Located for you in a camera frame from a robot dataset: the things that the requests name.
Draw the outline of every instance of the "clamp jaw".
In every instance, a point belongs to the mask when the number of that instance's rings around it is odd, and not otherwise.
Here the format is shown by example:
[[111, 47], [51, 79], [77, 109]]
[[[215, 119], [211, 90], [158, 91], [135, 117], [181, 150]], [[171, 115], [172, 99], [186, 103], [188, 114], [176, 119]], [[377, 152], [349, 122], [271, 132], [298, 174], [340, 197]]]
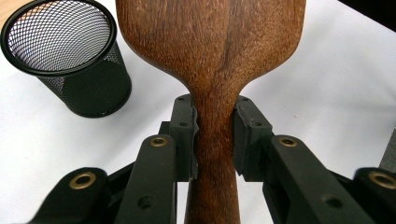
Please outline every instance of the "clamp jaw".
[[[233, 125], [235, 170], [263, 183], [275, 223], [394, 223], [396, 174], [362, 168], [350, 180], [328, 171], [303, 141], [274, 135], [243, 96]], [[142, 143], [135, 162], [109, 176], [98, 168], [66, 175], [30, 223], [176, 223], [177, 182], [198, 175], [197, 131], [191, 97], [177, 97], [171, 120]]]

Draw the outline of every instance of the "wood grain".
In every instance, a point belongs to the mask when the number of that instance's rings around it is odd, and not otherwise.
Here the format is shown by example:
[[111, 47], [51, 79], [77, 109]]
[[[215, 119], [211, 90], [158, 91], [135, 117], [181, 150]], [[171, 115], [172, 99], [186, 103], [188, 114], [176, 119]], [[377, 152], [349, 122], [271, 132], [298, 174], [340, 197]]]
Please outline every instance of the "wood grain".
[[299, 43], [305, 0], [116, 0], [131, 49], [191, 92], [200, 132], [186, 223], [239, 223], [233, 106], [239, 92]]
[[0, 0], [0, 29], [8, 17], [18, 8], [31, 2], [32, 0]]

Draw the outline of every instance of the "metal ring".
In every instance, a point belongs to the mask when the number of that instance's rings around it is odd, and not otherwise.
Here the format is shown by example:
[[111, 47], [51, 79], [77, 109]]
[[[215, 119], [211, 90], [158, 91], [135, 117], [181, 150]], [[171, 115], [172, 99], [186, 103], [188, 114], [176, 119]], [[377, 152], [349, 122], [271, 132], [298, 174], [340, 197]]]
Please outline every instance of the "metal ring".
[[396, 179], [392, 176], [380, 173], [377, 171], [372, 171], [369, 173], [370, 179], [377, 185], [386, 189], [396, 189]]
[[288, 137], [281, 137], [279, 138], [280, 144], [282, 144], [285, 147], [296, 147], [297, 142], [291, 138]]
[[154, 137], [149, 143], [154, 147], [163, 147], [168, 144], [168, 140], [164, 137]]
[[[88, 177], [88, 180], [83, 180], [81, 182], [81, 178]], [[93, 184], [96, 180], [96, 175], [92, 172], [85, 172], [79, 175], [76, 175], [69, 183], [69, 187], [71, 189], [85, 189]]]

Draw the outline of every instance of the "hole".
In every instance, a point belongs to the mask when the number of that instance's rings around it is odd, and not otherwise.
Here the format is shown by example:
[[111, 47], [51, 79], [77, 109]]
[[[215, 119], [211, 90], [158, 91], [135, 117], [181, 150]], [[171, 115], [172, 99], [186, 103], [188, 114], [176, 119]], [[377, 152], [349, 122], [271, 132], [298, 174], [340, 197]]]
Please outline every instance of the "hole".
[[152, 196], [143, 196], [137, 201], [137, 206], [142, 210], [147, 210], [152, 207], [153, 197]]
[[396, 189], [396, 179], [390, 175], [372, 171], [369, 173], [369, 178], [383, 188]]
[[89, 176], [84, 175], [84, 176], [81, 176], [80, 178], [78, 178], [76, 180], [76, 183], [80, 184], [80, 185], [81, 184], [86, 184], [86, 183], [90, 182], [90, 180], [91, 180], [91, 178]]
[[157, 138], [152, 141], [154, 144], [163, 144], [163, 139]]
[[388, 179], [388, 178], [386, 178], [386, 177], [384, 177], [384, 176], [382, 176], [382, 175], [376, 176], [375, 179], [376, 179], [378, 182], [381, 182], [381, 183], [386, 184], [386, 185], [392, 183], [392, 181], [391, 181], [390, 179]]
[[332, 208], [341, 208], [343, 203], [332, 195], [323, 195], [322, 201]]
[[154, 147], [163, 147], [168, 143], [168, 140], [163, 137], [155, 137], [149, 143]]
[[279, 141], [285, 147], [295, 147], [295, 146], [297, 146], [297, 142], [292, 140], [292, 139], [290, 139], [290, 138], [283, 137], [283, 138], [280, 138]]
[[69, 183], [71, 189], [85, 189], [93, 184], [96, 180], [96, 175], [92, 172], [85, 172], [76, 175]]

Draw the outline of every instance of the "black mesh cup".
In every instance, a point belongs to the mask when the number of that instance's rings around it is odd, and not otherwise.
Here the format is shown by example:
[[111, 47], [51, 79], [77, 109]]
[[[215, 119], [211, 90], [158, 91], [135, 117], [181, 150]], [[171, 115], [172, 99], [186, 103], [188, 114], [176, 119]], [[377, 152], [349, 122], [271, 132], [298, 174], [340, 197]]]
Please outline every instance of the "black mesh cup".
[[8, 18], [1, 49], [71, 111], [100, 118], [121, 108], [132, 89], [116, 36], [114, 18], [97, 2], [37, 0]]

